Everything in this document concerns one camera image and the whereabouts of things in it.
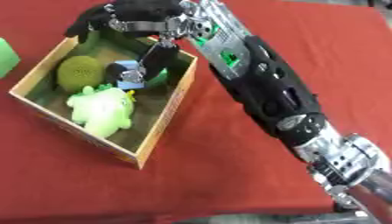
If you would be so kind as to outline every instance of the green object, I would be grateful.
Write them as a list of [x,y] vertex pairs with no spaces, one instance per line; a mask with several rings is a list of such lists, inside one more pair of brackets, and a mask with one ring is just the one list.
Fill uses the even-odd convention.
[[168,72],[167,69],[165,68],[157,77],[147,81],[145,86],[147,88],[154,88],[156,86],[166,83],[167,79],[168,79]]
[[12,50],[11,46],[0,38],[0,79],[12,70],[20,61],[18,55]]
[[225,60],[226,64],[229,67],[233,67],[235,65],[235,63],[237,63],[239,61],[238,57],[229,51],[221,52],[220,56]]
[[81,94],[71,96],[66,104],[73,108],[72,120],[96,137],[110,137],[119,129],[129,129],[134,103],[120,88],[87,86]]
[[103,82],[104,67],[89,56],[65,60],[57,72],[57,82],[68,93],[80,92],[85,86],[97,87]]

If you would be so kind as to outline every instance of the black object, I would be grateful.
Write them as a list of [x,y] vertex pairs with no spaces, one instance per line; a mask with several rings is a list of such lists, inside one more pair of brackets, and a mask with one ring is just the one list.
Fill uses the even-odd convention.
[[[114,14],[120,21],[165,21],[167,17],[180,15],[183,10],[179,6],[179,0],[116,0],[111,3]],[[79,42],[87,40],[89,28],[99,31],[108,26],[111,14],[104,9],[106,4],[97,4],[86,10],[67,29],[65,36],[72,38],[79,37]],[[152,31],[125,32],[124,35],[130,38],[146,37],[158,35]]]
[[[260,127],[281,139],[289,148],[313,139],[326,123],[317,97],[259,37],[247,37],[245,44],[252,59],[248,72],[242,77],[227,80],[211,66],[215,76]],[[284,118],[301,115],[307,117],[295,129],[282,131],[277,128]]]
[[167,68],[177,58],[178,53],[178,45],[166,47],[158,42],[152,46],[140,59],[141,64],[146,69],[144,80],[149,81],[157,77],[162,70]]
[[121,79],[119,74],[127,70],[128,69],[125,66],[117,63],[108,65],[106,68],[105,82],[112,84],[114,87],[117,87],[117,81]]
[[375,7],[375,0],[367,0],[369,7]]

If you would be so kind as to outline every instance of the red table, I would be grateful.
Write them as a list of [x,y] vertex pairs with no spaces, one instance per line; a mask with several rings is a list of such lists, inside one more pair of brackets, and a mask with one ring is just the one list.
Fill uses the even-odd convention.
[[[244,115],[204,59],[143,171],[38,119],[7,95],[62,40],[78,13],[96,2],[2,3],[0,36],[23,60],[0,80],[0,222],[151,223],[220,213],[331,211],[332,201],[305,165]],[[332,123],[344,133],[366,135],[391,155],[392,36],[376,11],[226,2],[318,93]],[[185,49],[195,53],[188,44]]]

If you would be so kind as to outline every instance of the green circuit component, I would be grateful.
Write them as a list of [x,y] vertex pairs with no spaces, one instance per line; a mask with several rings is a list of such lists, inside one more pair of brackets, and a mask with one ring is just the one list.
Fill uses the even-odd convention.
[[220,56],[226,62],[229,67],[233,67],[240,59],[238,59],[235,54],[231,53],[230,51],[222,51]]
[[12,70],[20,61],[18,55],[12,50],[12,47],[0,38],[0,79]]

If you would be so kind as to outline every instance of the stuffed toy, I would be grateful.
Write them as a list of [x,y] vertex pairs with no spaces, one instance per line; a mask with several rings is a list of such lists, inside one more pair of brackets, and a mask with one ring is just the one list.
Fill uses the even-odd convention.
[[73,108],[72,121],[96,137],[107,138],[119,129],[129,129],[134,110],[133,93],[120,88],[100,85],[97,90],[87,86],[81,94],[71,96],[67,105]]

